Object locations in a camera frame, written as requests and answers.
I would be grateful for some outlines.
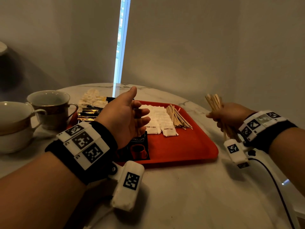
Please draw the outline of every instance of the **wristband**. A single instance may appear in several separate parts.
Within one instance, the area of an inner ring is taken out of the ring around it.
[[[296,127],[273,111],[260,111],[249,115],[239,128],[246,146],[268,153],[273,140],[288,128]]]
[[[45,151],[52,152],[84,184],[107,177],[117,143],[105,126],[83,121],[56,137]]]

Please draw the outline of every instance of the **black cable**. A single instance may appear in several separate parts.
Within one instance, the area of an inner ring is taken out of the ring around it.
[[[293,225],[293,222],[292,222],[292,219],[291,219],[291,217],[290,217],[290,214],[289,214],[289,212],[288,212],[286,203],[285,203],[285,201],[284,201],[284,198],[283,198],[283,196],[282,196],[282,194],[281,194],[281,192],[280,192],[280,189],[279,189],[279,187],[278,187],[278,185],[277,185],[277,183],[276,183],[274,177],[272,176],[270,170],[267,168],[267,166],[265,166],[264,163],[262,163],[260,160],[257,160],[256,158],[248,158],[248,160],[255,160],[255,161],[258,161],[258,162],[261,163],[261,164],[265,167],[265,169],[268,171],[268,173],[270,174],[270,176],[271,176],[271,178],[272,178],[273,183],[275,184],[275,187],[276,187],[276,189],[277,189],[277,191],[278,191],[278,194],[280,195],[280,198],[281,198],[281,201],[282,201],[282,203],[283,203],[283,206],[284,206],[285,212],[286,212],[286,214],[287,214],[287,217],[288,217],[288,219],[289,219],[290,225],[291,225],[292,229],[295,229],[295,227],[294,227],[294,225]]]

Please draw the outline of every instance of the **tabletop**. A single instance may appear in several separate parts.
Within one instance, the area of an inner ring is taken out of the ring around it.
[[[116,97],[131,87],[129,84],[98,83],[60,91],[67,92],[71,96],[70,103],[77,104],[90,88],[99,90],[101,96]],[[200,165],[146,169],[131,213],[113,210],[102,202],[86,219],[85,228],[290,228],[266,170],[255,161],[244,169],[231,162],[223,146],[222,132],[205,116],[208,110],[168,92],[143,86],[137,88],[136,100],[171,103],[184,108],[216,144],[218,159]],[[39,127],[35,139],[26,149],[0,155],[0,177],[43,153],[55,134]],[[256,158],[268,166],[263,153],[257,152]],[[102,182],[100,186],[106,189],[106,183]]]

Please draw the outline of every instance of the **plastic tray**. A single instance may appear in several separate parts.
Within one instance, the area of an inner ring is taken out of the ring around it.
[[[140,101],[142,104],[167,107],[170,104],[149,101]],[[161,134],[148,135],[148,150],[150,160],[136,161],[146,168],[166,167],[175,165],[190,165],[215,161],[218,157],[218,149],[204,131],[195,123],[188,113],[178,105],[175,108],[193,127],[176,128],[179,136],[165,137]],[[69,126],[75,125],[77,114],[73,115]]]

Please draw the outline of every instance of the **forearm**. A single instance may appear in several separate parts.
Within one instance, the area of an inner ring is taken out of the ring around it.
[[[47,152],[0,179],[1,228],[63,228],[86,186]]]
[[[305,130],[289,128],[272,142],[269,155],[305,196]]]

